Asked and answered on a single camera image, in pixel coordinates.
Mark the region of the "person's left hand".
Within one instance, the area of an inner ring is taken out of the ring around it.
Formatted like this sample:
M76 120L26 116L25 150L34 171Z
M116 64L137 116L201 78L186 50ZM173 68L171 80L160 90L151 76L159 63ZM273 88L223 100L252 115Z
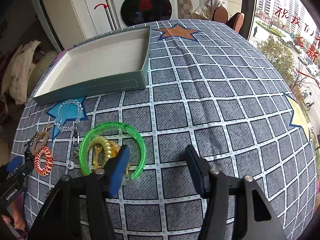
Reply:
M22 214L23 209L23 200L19 200L16 198L10 205L12 209L12 218L14 220L14 228L16 230L22 230L25 231L26 225L25 225L25 219Z

